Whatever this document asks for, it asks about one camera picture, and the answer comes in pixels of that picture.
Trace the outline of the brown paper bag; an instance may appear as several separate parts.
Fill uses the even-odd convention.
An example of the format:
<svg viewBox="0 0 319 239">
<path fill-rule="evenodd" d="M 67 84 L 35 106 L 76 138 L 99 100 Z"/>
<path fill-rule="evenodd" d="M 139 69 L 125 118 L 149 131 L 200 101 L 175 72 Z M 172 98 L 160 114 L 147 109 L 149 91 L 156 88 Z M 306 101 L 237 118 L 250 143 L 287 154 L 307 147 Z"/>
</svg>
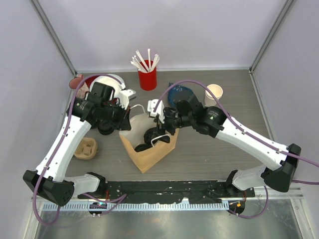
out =
<svg viewBox="0 0 319 239">
<path fill-rule="evenodd" d="M 120 131 L 119 137 L 130 159 L 142 173 L 147 172 L 151 167 L 175 149 L 178 130 L 176 130 L 175 135 L 170 135 L 169 133 L 165 134 L 170 140 L 169 143 L 154 139 L 151 140 L 151 147 L 149 149 L 142 152 L 135 152 L 135 147 L 137 145 L 145 143 L 145 132 L 152 127 L 156 127 L 156 123 L 153 118 L 150 118 L 149 115 L 144 112 L 131 117 L 130 124 L 132 129 L 130 131 Z"/>
</svg>

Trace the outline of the black lid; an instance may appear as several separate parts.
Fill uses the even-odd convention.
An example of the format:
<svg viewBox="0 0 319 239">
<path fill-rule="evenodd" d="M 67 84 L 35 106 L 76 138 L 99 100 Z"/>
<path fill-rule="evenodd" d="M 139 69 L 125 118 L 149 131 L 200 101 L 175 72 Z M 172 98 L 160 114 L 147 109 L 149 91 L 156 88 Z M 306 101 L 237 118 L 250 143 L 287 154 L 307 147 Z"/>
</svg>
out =
<svg viewBox="0 0 319 239">
<path fill-rule="evenodd" d="M 151 140 L 158 136 L 159 136 L 159 133 L 156 127 L 148 129 L 144 134 L 145 144 L 151 144 Z"/>
<path fill-rule="evenodd" d="M 149 144 L 139 144 L 135 147 L 135 152 L 142 152 L 144 150 L 147 150 L 151 147 L 151 145 Z"/>
</svg>

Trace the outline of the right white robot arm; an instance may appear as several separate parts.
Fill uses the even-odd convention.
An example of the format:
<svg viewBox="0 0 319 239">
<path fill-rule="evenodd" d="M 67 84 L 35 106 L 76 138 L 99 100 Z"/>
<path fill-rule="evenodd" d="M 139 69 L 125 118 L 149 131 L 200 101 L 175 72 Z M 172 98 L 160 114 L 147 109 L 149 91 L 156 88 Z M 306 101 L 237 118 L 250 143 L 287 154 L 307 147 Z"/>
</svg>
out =
<svg viewBox="0 0 319 239">
<path fill-rule="evenodd" d="M 175 134 L 176 129 L 192 127 L 198 133 L 228 142 L 252 155 L 261 166 L 247 170 L 233 170 L 226 179 L 225 191 L 238 196 L 253 187 L 268 186 L 278 192 L 287 192 L 293 180 L 301 148 L 296 144 L 286 146 L 271 141 L 228 117 L 222 109 L 204 107 L 193 94 L 181 95 L 175 108 L 165 107 L 153 99 L 148 102 L 150 117 L 157 123 L 156 132 Z"/>
</svg>

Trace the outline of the stack of paper cups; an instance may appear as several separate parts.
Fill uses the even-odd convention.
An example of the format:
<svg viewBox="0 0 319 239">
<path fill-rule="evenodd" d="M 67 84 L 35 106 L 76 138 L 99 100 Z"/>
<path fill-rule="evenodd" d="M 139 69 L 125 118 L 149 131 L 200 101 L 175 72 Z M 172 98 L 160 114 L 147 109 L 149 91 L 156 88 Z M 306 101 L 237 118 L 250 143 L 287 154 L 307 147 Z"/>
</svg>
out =
<svg viewBox="0 0 319 239">
<path fill-rule="evenodd" d="M 219 100 L 223 95 L 223 89 L 217 84 L 210 84 L 207 86 L 207 89 L 213 94 L 213 96 L 209 93 L 209 91 L 205 91 L 204 105 L 206 107 L 216 106 L 216 100 Z"/>
</svg>

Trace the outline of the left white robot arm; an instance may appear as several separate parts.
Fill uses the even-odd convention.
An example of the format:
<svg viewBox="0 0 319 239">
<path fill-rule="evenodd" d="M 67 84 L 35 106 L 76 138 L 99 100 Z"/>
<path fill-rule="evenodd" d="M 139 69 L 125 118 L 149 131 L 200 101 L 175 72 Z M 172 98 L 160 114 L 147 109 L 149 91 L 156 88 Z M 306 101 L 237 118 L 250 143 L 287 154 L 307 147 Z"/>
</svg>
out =
<svg viewBox="0 0 319 239">
<path fill-rule="evenodd" d="M 73 98 L 54 144 L 34 171 L 26 170 L 23 180 L 35 196 L 65 206 L 72 197 L 90 193 L 100 199 L 106 193 L 105 177 L 88 172 L 66 177 L 65 173 L 85 134 L 96 123 L 107 130 L 130 130 L 130 100 L 136 92 L 120 86 L 95 82 L 86 99 Z"/>
</svg>

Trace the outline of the stack of black lids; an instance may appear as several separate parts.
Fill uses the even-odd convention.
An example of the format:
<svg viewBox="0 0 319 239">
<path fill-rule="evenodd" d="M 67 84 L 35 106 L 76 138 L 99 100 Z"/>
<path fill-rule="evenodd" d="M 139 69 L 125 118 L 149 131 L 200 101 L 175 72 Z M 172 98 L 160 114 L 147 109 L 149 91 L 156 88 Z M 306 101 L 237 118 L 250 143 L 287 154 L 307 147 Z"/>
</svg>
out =
<svg viewBox="0 0 319 239">
<path fill-rule="evenodd" d="M 101 135 L 110 135 L 114 132 L 114 128 L 108 121 L 103 120 L 98 124 L 98 132 Z"/>
</svg>

